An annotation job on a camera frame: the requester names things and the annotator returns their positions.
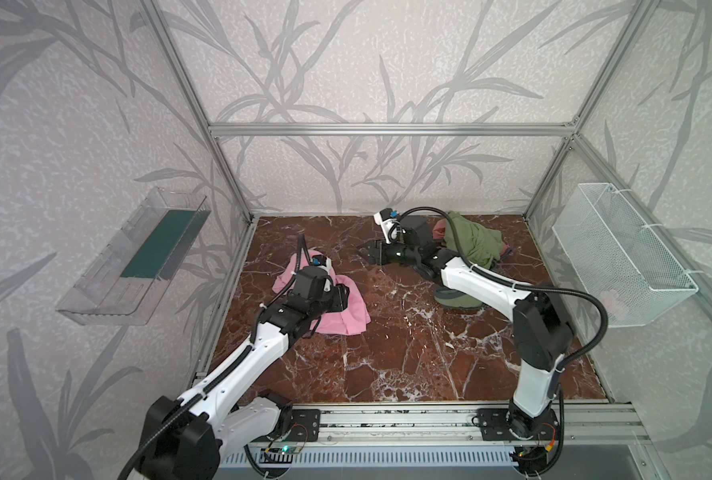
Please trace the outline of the olive green cloth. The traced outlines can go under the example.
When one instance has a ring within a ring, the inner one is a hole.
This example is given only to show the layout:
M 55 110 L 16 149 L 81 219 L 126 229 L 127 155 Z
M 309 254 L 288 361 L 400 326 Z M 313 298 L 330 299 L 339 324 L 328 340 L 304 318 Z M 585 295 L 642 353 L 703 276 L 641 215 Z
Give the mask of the olive green cloth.
M 450 211 L 448 216 L 458 233 L 462 253 L 469 260 L 486 269 L 501 260 L 500 251 L 505 242 L 499 230 L 492 230 L 468 220 L 458 212 Z M 447 231 L 447 226 L 444 241 L 440 242 L 448 249 L 458 251 L 454 235 L 451 231 Z M 471 310 L 483 306 L 483 303 L 474 297 L 447 287 L 438 287 L 434 292 L 434 299 L 449 309 Z

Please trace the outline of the light pink cloth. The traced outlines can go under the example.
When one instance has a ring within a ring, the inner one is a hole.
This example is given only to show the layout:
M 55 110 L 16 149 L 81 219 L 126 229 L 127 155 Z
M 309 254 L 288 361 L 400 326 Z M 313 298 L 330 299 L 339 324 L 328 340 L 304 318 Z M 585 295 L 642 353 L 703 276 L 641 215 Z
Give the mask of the light pink cloth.
M 273 285 L 270 321 L 292 341 L 309 330 L 321 334 L 357 335 L 370 316 L 355 283 L 338 275 L 331 260 L 299 246 Z

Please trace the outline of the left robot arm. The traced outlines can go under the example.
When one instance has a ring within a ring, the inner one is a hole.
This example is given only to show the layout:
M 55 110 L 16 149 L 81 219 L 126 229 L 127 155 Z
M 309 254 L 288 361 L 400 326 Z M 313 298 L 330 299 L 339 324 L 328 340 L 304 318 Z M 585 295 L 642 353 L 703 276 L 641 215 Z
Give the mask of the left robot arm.
M 211 479 L 224 456 L 281 428 L 284 403 L 262 396 L 241 407 L 239 400 L 324 315 L 345 311 L 349 296 L 349 286 L 322 266 L 296 271 L 227 359 L 176 399 L 162 396 L 151 405 L 119 478 L 137 472 L 147 479 Z

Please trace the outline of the dusty red cloth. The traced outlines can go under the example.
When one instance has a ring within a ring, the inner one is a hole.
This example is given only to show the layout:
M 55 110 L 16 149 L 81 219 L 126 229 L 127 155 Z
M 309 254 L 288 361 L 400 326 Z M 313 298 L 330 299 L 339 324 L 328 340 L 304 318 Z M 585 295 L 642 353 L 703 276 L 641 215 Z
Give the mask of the dusty red cloth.
M 432 237 L 436 241 L 444 241 L 445 237 L 445 232 L 446 232 L 446 226 L 447 222 L 444 219 L 441 219 L 436 222 L 432 229 Z M 507 243 L 502 244 L 502 249 L 500 251 L 500 256 L 506 256 L 512 251 L 511 247 Z

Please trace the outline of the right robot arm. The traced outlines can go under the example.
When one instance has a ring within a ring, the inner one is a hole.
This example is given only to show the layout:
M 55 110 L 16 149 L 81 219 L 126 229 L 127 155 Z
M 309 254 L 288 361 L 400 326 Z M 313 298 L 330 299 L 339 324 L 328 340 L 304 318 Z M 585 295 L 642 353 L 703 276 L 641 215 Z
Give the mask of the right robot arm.
M 471 296 L 511 322 L 520 373 L 505 422 L 516 438 L 532 439 L 550 419 L 561 374 L 601 342 L 609 328 L 609 313 L 600 299 L 585 291 L 533 285 L 492 272 L 470 257 L 452 216 L 443 210 L 436 213 L 452 238 L 434 239 L 422 216 L 425 211 L 416 207 L 399 213 L 384 208 L 375 213 L 373 220 L 382 237 L 360 246 L 360 254 L 372 265 L 409 266 L 421 277 Z M 566 297 L 588 302 L 600 318 L 595 335 L 577 350 L 570 348 L 575 333 L 563 301 Z

